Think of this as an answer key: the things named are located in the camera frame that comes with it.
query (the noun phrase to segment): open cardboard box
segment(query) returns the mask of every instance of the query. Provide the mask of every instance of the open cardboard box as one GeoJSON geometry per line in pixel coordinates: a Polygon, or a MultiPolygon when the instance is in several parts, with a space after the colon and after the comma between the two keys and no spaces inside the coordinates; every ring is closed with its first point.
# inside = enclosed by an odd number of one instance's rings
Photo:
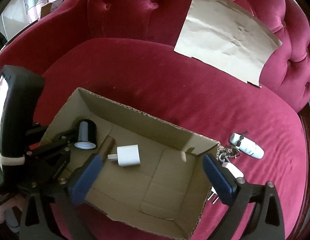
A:
{"type": "MultiPolygon", "coordinates": [[[[120,167],[107,160],[86,201],[112,220],[175,239],[195,229],[211,184],[202,153],[217,154],[219,142],[78,88],[58,112],[42,144],[88,118],[97,125],[97,144],[107,135],[117,146],[138,144],[139,166],[120,167]]],[[[69,176],[97,151],[71,148],[69,176]]]]}

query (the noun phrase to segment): screw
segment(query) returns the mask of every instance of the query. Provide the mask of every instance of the screw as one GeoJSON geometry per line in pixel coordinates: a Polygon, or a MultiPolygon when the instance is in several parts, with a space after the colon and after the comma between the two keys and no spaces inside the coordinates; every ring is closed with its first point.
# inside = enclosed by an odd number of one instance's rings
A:
{"type": "Polygon", "coordinates": [[[266,184],[268,187],[275,187],[275,184],[272,181],[268,181],[266,184]]]}
{"type": "Polygon", "coordinates": [[[64,185],[66,183],[67,183],[67,179],[65,179],[65,178],[60,178],[59,179],[59,184],[64,185]]]}
{"type": "Polygon", "coordinates": [[[244,178],[242,178],[242,177],[239,177],[239,178],[237,178],[236,180],[237,180],[237,182],[238,182],[239,184],[244,184],[244,183],[246,182],[246,180],[245,180],[244,178]]]}

